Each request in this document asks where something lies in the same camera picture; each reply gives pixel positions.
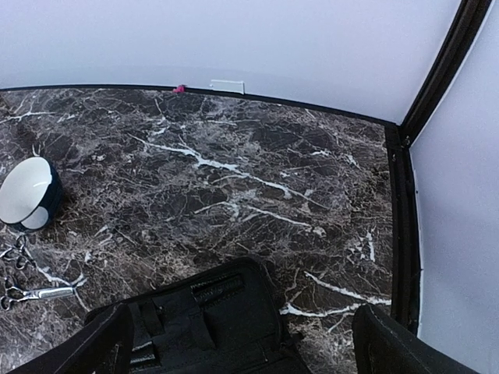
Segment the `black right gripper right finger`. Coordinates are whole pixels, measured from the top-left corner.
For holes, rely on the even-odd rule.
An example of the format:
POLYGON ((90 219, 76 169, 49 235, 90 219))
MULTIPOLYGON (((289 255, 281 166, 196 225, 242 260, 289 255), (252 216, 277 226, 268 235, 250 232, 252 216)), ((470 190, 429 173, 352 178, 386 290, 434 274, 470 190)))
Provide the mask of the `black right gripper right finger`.
POLYGON ((361 305, 352 320, 359 373, 474 373, 435 350, 375 305, 361 305))

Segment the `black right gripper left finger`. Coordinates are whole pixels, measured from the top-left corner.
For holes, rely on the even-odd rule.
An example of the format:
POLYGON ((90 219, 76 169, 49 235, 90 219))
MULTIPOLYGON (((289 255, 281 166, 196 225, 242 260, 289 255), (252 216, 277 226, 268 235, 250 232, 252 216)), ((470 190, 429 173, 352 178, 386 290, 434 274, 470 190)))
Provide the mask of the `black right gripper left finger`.
POLYGON ((13 369, 14 373, 127 373, 134 324, 126 304, 107 308, 59 346, 13 369))

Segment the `silver straight scissors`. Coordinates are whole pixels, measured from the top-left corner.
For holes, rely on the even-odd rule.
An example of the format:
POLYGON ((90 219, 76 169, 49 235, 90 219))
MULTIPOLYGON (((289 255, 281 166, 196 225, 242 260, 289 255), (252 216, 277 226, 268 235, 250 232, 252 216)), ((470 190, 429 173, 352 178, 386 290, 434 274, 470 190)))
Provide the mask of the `silver straight scissors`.
POLYGON ((12 308, 12 305, 17 302, 64 298, 72 295, 74 295, 74 289, 71 287, 23 290, 22 288, 12 285, 5 288, 5 294, 1 297, 1 309, 9 311, 12 308))

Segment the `silver thinning shears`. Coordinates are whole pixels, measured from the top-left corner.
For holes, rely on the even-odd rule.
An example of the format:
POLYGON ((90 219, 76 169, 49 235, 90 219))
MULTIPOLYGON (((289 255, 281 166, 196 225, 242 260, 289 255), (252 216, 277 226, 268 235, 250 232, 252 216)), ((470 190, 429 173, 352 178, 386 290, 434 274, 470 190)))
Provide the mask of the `silver thinning shears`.
POLYGON ((13 244, 7 245, 1 251, 1 260, 10 263, 16 270, 25 270, 27 267, 35 267, 36 263, 27 251, 28 237, 20 235, 13 244))

